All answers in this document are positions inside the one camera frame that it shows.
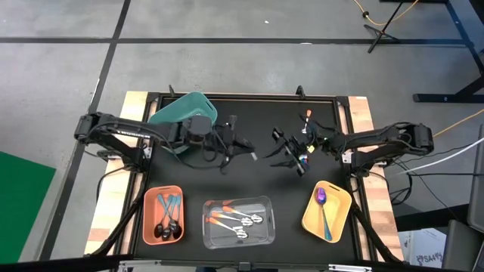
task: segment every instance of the black tabletop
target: black tabletop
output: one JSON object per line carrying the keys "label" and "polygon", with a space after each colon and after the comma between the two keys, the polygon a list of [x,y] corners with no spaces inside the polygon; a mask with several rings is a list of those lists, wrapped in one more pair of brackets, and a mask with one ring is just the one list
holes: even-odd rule
{"label": "black tabletop", "polygon": [[[218,169],[192,170],[176,162],[162,148],[154,148],[148,177],[149,187],[178,185],[185,201],[185,235],[177,243],[149,246],[138,232],[136,258],[180,261],[251,261],[274,264],[345,264],[356,259],[355,233],[349,221],[338,243],[327,243],[303,229],[301,219],[318,181],[329,181],[344,188],[340,162],[322,152],[309,158],[311,170],[302,178],[296,169],[271,168],[270,159],[262,159],[275,147],[271,138],[274,126],[287,134],[301,135],[304,123],[298,113],[312,110],[312,117],[322,125],[336,127],[332,103],[280,102],[253,100],[212,100],[219,117],[225,122],[229,115],[237,116],[237,133],[256,147],[259,160],[251,155],[235,158],[228,173]],[[187,151],[182,159],[192,165],[207,165],[200,151]],[[211,199],[240,199],[267,196],[274,209],[275,241],[270,245],[232,249],[207,249],[202,237],[202,207]]]}

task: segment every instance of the purple spoon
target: purple spoon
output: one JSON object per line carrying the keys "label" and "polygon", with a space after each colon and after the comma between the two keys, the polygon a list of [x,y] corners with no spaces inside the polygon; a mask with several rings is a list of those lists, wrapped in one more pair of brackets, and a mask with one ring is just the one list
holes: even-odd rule
{"label": "purple spoon", "polygon": [[324,238],[331,241],[333,237],[331,236],[330,228],[327,225],[326,215],[324,214],[324,204],[326,203],[326,200],[326,191],[324,191],[323,188],[318,188],[318,190],[316,191],[316,202],[321,205],[321,210],[323,211]]}

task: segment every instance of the yellow bowl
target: yellow bowl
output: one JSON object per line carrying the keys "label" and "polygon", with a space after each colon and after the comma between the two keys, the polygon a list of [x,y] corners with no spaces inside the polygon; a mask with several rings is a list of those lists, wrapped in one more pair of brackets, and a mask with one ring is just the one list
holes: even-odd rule
{"label": "yellow bowl", "polygon": [[[324,238],[323,211],[315,197],[318,188],[323,188],[326,191],[327,201],[324,204],[324,214],[333,238],[331,241]],[[330,182],[319,181],[309,197],[308,206],[302,217],[302,227],[329,243],[337,243],[341,239],[351,201],[351,196],[346,190]]]}

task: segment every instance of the tripod stand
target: tripod stand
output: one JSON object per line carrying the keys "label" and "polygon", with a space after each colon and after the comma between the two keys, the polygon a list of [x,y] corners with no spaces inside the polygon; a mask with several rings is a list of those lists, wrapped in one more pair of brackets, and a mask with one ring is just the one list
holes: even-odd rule
{"label": "tripod stand", "polygon": [[[379,30],[379,29],[376,29],[372,26],[369,26],[367,24],[364,25],[364,27],[366,29],[369,29],[369,30],[373,30],[375,32],[375,34],[377,34],[377,37],[376,39],[373,41],[373,43],[370,45],[370,48],[368,49],[368,53],[370,54],[373,49],[375,48],[375,46],[377,46],[377,43],[381,40],[382,37],[386,37],[386,38],[389,38],[389,43],[395,43],[395,44],[398,44],[400,43],[400,40],[391,36],[391,35],[388,35],[385,33],[385,30],[386,28],[388,27],[388,25],[390,25],[390,23],[392,22],[393,18],[395,17],[396,13],[399,12],[399,9],[400,7],[403,5],[403,1],[400,2],[399,6],[395,9],[395,11],[393,12],[391,18],[388,20],[388,22],[386,22],[385,26],[383,27],[382,30]],[[365,11],[363,13],[363,17],[366,18],[366,16],[368,16],[369,13],[368,11]]]}

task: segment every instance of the green mat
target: green mat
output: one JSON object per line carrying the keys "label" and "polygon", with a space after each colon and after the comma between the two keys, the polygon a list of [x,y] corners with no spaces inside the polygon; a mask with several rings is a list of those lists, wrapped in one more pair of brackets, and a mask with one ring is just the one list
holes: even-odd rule
{"label": "green mat", "polygon": [[36,220],[55,169],[0,152],[0,263],[14,263]]}

